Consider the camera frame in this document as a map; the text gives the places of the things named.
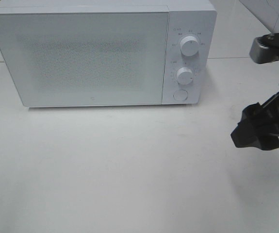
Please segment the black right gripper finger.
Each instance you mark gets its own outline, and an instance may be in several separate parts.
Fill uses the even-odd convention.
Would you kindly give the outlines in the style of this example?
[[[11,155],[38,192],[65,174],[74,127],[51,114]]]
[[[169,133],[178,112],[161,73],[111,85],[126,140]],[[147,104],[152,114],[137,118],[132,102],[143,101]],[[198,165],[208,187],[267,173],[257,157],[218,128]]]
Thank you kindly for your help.
[[[243,110],[242,135],[278,135],[278,102],[249,105]]]
[[[258,132],[250,122],[241,121],[230,134],[237,148],[258,148],[260,150],[279,149],[279,138]]]

